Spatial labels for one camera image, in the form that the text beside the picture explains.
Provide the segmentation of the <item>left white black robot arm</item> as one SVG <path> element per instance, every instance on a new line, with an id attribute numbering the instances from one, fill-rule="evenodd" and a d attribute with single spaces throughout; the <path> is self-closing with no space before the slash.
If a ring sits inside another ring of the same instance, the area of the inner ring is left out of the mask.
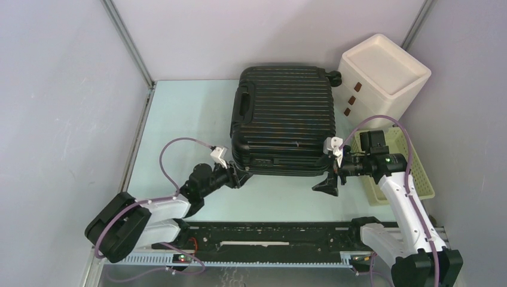
<path id="1" fill-rule="evenodd" d="M 202 163 L 193 168 L 178 196 L 138 200 L 127 192 L 117 194 L 85 228 L 85 237 L 99 258 L 120 262 L 135 249 L 168 243 L 184 248 L 189 233 L 183 220 L 195 215 L 204 199 L 222 187 L 241 188 L 252 177 L 234 163 L 227 167 Z"/>

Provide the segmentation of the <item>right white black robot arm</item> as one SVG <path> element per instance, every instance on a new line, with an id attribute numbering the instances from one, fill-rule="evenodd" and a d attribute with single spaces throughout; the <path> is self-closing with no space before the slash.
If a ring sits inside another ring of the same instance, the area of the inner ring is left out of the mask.
<path id="1" fill-rule="evenodd" d="M 386 196 L 402 239 L 396 240 L 375 218 L 362 218 L 359 227 L 348 233 L 348 243 L 356 250 L 372 249 L 389 267 L 393 286 L 454 286 L 463 267 L 458 250 L 442 240 L 417 195 L 410 169 L 414 159 L 409 137 L 407 155 L 393 154 L 384 133 L 361 133 L 359 154 L 350 152 L 342 138 L 326 138 L 324 159 L 330 161 L 328 178 L 314 191 L 337 195 L 339 184 L 351 176 L 369 176 Z"/>

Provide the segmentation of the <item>black ribbed hard-shell suitcase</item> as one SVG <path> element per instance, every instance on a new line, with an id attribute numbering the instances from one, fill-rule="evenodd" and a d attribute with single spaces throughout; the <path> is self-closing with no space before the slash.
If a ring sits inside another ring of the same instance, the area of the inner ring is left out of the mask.
<path id="1" fill-rule="evenodd" d="M 236 164 L 256 175 L 320 176 L 336 135 L 332 89 L 342 75 L 317 66 L 251 66 L 240 75 L 231 116 Z"/>

